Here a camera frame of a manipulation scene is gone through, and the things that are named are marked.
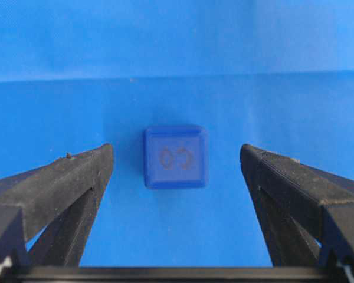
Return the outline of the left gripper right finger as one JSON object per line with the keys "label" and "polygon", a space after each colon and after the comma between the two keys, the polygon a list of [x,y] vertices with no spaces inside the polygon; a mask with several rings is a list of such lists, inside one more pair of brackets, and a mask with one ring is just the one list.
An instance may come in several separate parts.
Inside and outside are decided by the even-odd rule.
{"label": "left gripper right finger", "polygon": [[249,144],[240,163],[274,266],[354,266],[354,180]]}

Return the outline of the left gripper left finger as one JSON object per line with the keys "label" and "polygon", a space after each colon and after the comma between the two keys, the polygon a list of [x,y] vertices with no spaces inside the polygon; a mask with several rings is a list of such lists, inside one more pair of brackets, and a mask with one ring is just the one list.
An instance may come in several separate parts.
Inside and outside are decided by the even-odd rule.
{"label": "left gripper left finger", "polygon": [[0,262],[78,266],[113,166],[106,143],[0,179]]}

